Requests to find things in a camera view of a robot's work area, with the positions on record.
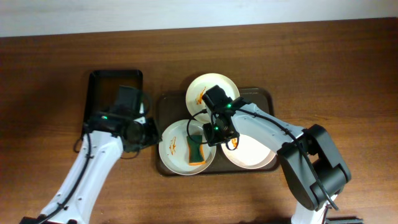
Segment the green orange sponge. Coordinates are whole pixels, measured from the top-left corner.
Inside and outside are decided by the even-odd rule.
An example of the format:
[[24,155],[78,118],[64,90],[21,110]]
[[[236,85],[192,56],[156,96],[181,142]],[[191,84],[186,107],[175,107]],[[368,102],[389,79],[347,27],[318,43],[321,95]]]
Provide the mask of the green orange sponge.
[[187,136],[188,144],[188,164],[190,166],[199,166],[205,163],[205,156],[203,152],[202,135]]

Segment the cream plate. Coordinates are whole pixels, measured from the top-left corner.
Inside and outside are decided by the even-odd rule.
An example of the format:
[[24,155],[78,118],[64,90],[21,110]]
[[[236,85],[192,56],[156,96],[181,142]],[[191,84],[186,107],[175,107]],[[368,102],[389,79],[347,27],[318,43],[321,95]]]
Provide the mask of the cream plate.
[[221,87],[226,96],[233,100],[240,96],[237,86],[228,77],[219,73],[201,75],[191,82],[185,95],[186,106],[192,116],[206,108],[202,96],[215,85]]
[[275,153],[252,137],[241,134],[227,144],[221,144],[225,156],[243,169],[259,169],[271,163]]
[[216,156],[216,146],[202,145],[204,161],[191,166],[189,164],[189,149],[187,141],[187,124],[189,120],[176,121],[162,133],[159,143],[159,155],[163,164],[175,174],[195,175],[210,166]]

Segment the cream plate back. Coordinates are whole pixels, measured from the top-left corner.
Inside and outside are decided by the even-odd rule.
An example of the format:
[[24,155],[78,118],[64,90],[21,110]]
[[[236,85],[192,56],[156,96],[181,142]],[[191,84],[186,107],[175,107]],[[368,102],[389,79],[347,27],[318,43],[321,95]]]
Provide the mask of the cream plate back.
[[192,116],[206,108],[202,96],[215,85],[221,87],[226,96],[233,100],[240,96],[237,86],[228,77],[219,73],[201,75],[191,82],[185,95],[186,106]]

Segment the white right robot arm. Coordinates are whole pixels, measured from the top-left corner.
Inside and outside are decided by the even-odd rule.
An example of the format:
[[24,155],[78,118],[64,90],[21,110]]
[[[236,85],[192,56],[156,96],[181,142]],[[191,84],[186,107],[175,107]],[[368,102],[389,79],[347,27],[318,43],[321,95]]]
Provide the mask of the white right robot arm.
[[335,198],[351,180],[351,172],[324,127],[294,126],[241,97],[202,100],[211,119],[204,126],[209,145],[246,135],[269,148],[297,200],[291,223],[326,223],[327,211],[338,209]]

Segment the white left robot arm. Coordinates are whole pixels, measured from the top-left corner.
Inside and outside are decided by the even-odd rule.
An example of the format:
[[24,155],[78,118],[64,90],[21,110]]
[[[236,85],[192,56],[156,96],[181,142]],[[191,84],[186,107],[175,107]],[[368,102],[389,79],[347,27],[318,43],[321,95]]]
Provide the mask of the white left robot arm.
[[102,186],[124,152],[139,152],[160,142],[153,118],[92,115],[83,127],[80,151],[54,198],[26,223],[89,223]]

